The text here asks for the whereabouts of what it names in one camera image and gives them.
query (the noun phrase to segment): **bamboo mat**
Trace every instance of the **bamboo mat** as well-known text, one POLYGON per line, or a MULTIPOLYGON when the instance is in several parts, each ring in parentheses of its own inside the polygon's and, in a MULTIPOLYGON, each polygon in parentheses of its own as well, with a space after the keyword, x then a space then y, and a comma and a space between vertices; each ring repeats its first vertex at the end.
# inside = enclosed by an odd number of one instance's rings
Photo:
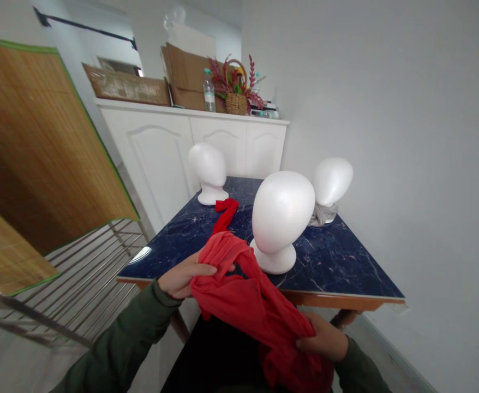
POLYGON ((54 48, 0 41, 0 216, 43 255, 139 220, 54 48))
POLYGON ((17 292, 58 276, 58 272, 0 216, 0 292, 17 292))

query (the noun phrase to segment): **blue marble tabletop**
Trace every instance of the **blue marble tabletop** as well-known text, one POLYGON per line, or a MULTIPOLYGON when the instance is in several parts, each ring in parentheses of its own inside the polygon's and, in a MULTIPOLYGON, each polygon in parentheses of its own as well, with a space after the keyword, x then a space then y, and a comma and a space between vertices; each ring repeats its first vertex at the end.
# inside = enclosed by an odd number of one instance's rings
MULTIPOLYGON (((252 208, 261 182, 228 177, 223 187, 239 202, 229 230, 247 243, 253 239, 252 208)), ((150 280, 160 277, 205 245, 221 212, 217 213, 214 206, 201 205, 196 197, 152 239, 148 248, 123 268, 118 278, 150 280)), ((294 267, 283 275, 268 275, 281 290, 404 298, 339 215, 332 224, 307 227, 294 246, 294 267)))

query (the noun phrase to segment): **white box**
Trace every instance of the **white box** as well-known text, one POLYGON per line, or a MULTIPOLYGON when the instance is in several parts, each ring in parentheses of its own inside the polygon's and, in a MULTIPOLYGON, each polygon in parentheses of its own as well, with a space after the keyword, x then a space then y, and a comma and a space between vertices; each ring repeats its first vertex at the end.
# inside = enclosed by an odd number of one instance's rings
POLYGON ((185 25, 174 23, 169 43, 185 52, 216 58, 216 39, 185 25))

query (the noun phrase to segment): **cabinet door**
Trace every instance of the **cabinet door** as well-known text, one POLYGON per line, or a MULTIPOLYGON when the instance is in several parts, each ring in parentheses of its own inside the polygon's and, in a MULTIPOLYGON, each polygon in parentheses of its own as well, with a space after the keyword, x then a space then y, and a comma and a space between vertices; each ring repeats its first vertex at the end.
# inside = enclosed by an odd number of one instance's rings
POLYGON ((247 125, 245 122, 191 117, 194 143, 207 142, 225 156, 227 175, 246 176, 245 153, 247 125))
POLYGON ((247 176, 265 178, 278 172, 282 163, 287 127, 279 124, 247 125, 247 176))
POLYGON ((189 120, 112 108, 101 112, 158 233, 199 189, 188 164, 193 145, 189 120))

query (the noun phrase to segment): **white cabinet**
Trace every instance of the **white cabinet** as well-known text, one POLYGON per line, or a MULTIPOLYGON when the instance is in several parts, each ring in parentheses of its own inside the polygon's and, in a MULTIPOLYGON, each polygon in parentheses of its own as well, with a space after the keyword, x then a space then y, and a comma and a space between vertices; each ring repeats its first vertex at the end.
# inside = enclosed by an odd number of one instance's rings
POLYGON ((188 165, 193 145, 189 120, 115 108, 101 113, 157 233, 199 189, 188 165))
POLYGON ((288 122, 97 99, 123 163, 158 233, 200 189, 190 148, 222 151, 227 174, 265 178, 279 171, 288 122))
POLYGON ((246 177, 265 178, 279 171, 286 125, 247 124, 246 177))
POLYGON ((247 124, 241 121, 191 117, 194 143, 207 142, 225 156, 227 175, 245 176, 247 124))

